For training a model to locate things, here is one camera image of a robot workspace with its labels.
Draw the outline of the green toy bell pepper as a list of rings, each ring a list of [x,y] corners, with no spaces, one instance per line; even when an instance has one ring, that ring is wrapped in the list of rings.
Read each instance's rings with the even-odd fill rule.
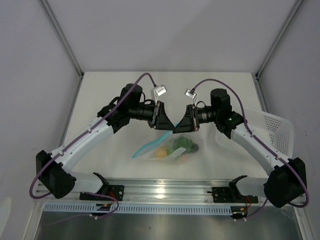
[[[181,136],[174,140],[172,148],[175,150],[177,148],[183,147],[186,148],[186,151],[189,151],[193,143],[194,142],[191,139]]]

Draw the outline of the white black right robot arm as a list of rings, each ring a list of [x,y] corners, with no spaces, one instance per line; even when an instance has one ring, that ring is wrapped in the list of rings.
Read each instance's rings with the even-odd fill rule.
[[[230,96],[222,88],[210,92],[210,105],[198,108],[196,103],[186,107],[182,120],[173,133],[197,132],[201,124],[214,123],[216,129],[239,144],[263,168],[267,178],[239,176],[229,182],[228,196],[239,202],[246,196],[263,197],[275,207],[287,204],[304,208],[310,202],[305,163],[300,158],[289,158],[270,144],[262,141],[250,129],[244,112],[232,110]]]

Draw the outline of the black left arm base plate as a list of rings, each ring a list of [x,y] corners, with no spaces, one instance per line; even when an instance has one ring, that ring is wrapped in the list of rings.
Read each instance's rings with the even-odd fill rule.
[[[122,201],[124,197],[125,186],[124,185],[103,185],[97,193],[88,194],[87,192],[81,192],[79,199],[82,201],[112,201],[112,199],[97,195],[104,195],[112,197],[117,201]]]

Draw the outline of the green toy cucumber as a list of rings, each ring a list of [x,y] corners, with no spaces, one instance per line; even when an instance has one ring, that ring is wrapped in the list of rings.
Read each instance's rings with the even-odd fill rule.
[[[179,147],[177,149],[173,149],[173,148],[168,148],[167,149],[167,156],[166,158],[168,160],[176,160],[178,159],[182,154],[184,154],[186,152],[186,148],[184,147]]]

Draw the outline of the clear zip bag blue zipper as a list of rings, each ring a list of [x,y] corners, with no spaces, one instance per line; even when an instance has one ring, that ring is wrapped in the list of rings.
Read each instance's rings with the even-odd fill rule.
[[[141,146],[131,157],[137,160],[144,160],[144,161],[162,161],[162,162],[170,162],[170,163],[179,163],[183,161],[179,161],[178,159],[169,160],[167,157],[164,158],[155,158],[154,153],[155,150],[158,148],[166,148],[166,149],[173,149],[173,142],[175,139],[179,137],[186,137],[191,139],[195,144],[199,145],[199,150],[195,153],[189,153],[189,151],[185,151],[181,156],[188,156],[188,159],[193,158],[195,155],[199,154],[201,150],[204,148],[204,140],[197,136],[194,133],[173,133],[170,130],[167,130],[157,139],[146,143],[145,145]]]

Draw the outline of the yellow toy lemon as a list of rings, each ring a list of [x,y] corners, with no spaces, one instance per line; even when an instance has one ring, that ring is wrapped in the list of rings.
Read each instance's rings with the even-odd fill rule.
[[[159,147],[154,151],[154,157],[157,159],[162,159],[168,156],[167,149],[165,147]]]

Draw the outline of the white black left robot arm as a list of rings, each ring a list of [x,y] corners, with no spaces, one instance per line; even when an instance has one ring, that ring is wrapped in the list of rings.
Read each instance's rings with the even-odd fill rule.
[[[36,155],[38,180],[55,198],[61,199],[71,192],[79,192],[81,200],[103,200],[111,194],[108,180],[101,174],[74,172],[75,165],[98,143],[113,136],[131,119],[146,121],[150,128],[172,131],[175,126],[165,112],[158,97],[166,93],[164,85],[155,86],[153,99],[141,101],[143,89],[127,84],[107,106],[104,106],[85,130],[70,142],[50,153],[44,150]]]

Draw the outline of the pink toy egg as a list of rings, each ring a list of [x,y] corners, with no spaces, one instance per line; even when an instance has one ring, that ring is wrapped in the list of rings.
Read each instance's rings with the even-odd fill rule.
[[[179,158],[179,161],[181,162],[184,162],[184,161],[187,161],[189,159],[189,157],[187,155],[182,155],[180,158]]]

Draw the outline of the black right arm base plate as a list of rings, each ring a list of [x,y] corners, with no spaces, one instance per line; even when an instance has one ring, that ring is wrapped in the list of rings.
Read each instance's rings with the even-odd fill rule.
[[[257,204],[259,202],[257,196],[241,195],[237,189],[232,187],[216,186],[207,193],[211,194],[214,203]]]

